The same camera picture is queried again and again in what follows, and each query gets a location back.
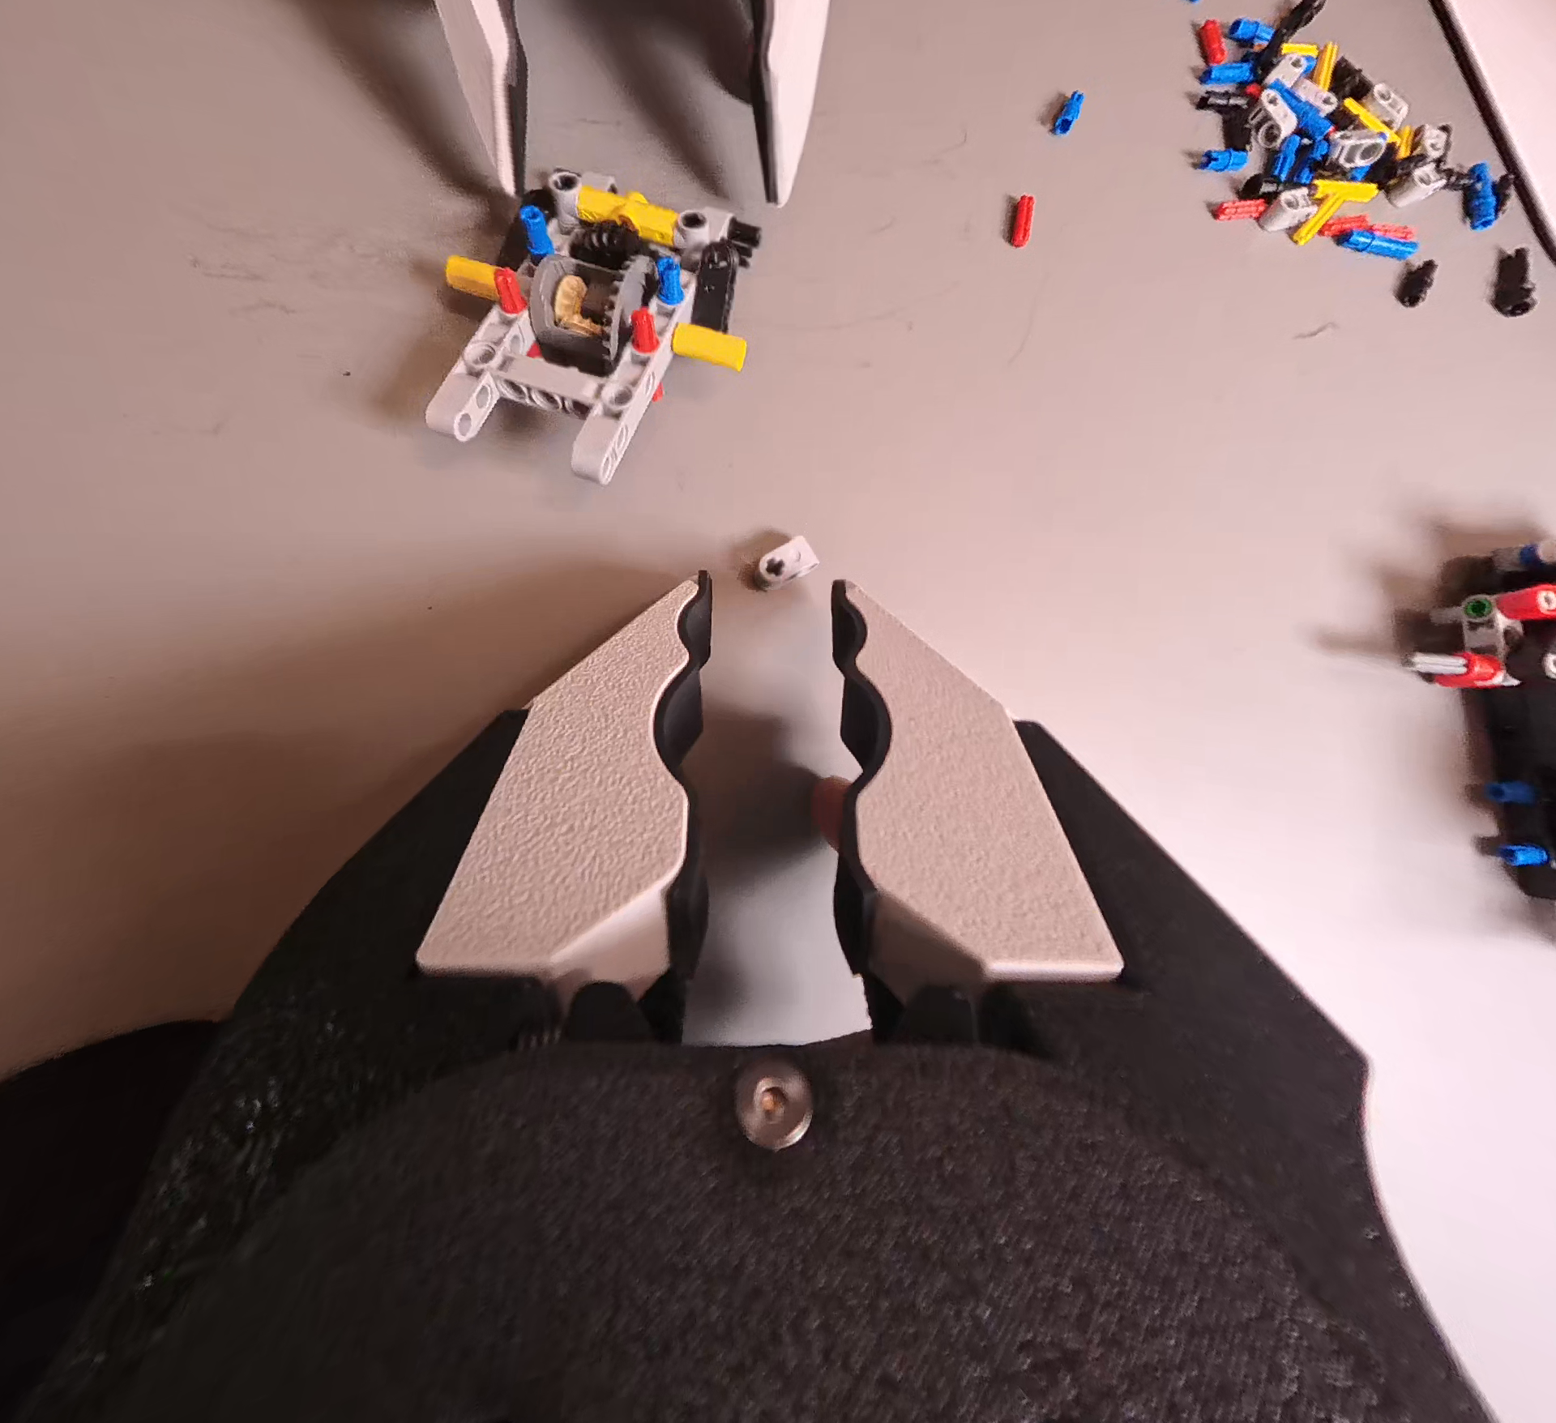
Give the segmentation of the black mesh office chair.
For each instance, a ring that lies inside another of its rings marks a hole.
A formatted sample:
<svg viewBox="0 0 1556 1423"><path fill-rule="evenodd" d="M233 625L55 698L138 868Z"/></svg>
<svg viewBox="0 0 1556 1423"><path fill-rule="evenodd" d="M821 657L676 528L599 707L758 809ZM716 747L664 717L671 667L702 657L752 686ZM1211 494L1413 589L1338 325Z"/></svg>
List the black mesh office chair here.
<svg viewBox="0 0 1556 1423"><path fill-rule="evenodd" d="M216 1020L150 1024L0 1083L3 1421L18 1421L98 1289L216 1030Z"/></svg>

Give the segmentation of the pile of blue yellow pins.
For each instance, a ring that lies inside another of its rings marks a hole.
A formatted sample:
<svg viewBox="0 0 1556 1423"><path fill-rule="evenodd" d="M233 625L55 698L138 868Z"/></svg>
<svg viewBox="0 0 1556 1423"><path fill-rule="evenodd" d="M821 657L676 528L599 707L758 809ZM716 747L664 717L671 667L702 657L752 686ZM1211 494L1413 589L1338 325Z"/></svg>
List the pile of blue yellow pins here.
<svg viewBox="0 0 1556 1423"><path fill-rule="evenodd" d="M1416 118L1405 93L1338 43L1306 37L1323 6L1296 0L1280 21L1196 23L1196 107L1220 122L1220 146L1199 159L1199 171L1237 182L1211 221L1394 267L1423 267L1423 241L1402 214L1428 202L1455 198L1474 235L1498 228L1517 175L1490 161L1458 163L1449 122Z"/></svg>

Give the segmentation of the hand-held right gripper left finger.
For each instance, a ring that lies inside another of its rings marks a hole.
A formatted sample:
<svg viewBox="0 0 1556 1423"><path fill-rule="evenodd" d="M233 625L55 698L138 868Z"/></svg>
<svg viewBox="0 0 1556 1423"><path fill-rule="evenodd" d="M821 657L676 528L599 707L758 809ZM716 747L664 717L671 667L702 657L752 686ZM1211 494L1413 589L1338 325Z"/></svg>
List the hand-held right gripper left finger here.
<svg viewBox="0 0 1556 1423"><path fill-rule="evenodd" d="M541 690L421 939L418 967L651 993L693 978L710 892L682 765L702 735L710 575Z"/></svg>

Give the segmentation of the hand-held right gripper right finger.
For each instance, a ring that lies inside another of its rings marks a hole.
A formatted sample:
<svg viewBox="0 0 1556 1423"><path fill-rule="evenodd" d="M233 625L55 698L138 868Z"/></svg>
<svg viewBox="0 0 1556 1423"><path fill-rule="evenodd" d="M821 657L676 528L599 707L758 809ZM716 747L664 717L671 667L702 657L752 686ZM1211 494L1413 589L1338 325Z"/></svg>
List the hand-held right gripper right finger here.
<svg viewBox="0 0 1556 1423"><path fill-rule="evenodd" d="M927 988L1108 986L1124 951L1013 717L859 585L834 585L844 745L834 892L848 960Z"/></svg>

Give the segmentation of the black lego car chassis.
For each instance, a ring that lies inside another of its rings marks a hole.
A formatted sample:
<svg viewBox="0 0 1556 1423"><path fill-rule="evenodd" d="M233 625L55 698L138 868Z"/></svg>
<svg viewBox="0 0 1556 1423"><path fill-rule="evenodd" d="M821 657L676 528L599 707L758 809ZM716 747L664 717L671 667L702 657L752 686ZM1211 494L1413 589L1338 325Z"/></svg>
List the black lego car chassis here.
<svg viewBox="0 0 1556 1423"><path fill-rule="evenodd" d="M1451 558L1405 667L1465 702L1490 858L1556 901L1556 543Z"/></svg>

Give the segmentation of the small grey lego differential assembly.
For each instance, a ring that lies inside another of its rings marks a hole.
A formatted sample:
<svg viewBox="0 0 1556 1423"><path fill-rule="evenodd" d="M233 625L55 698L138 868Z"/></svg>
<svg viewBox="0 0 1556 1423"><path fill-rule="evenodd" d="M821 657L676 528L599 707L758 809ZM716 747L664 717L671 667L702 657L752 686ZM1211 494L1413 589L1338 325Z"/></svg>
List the small grey lego differential assembly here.
<svg viewBox="0 0 1556 1423"><path fill-rule="evenodd" d="M519 202L497 262L453 254L446 283L488 312L427 403L469 444L497 407L578 427L569 472L608 485L676 359L743 371L736 288L761 228L728 206L662 206L611 175L552 169Z"/></svg>

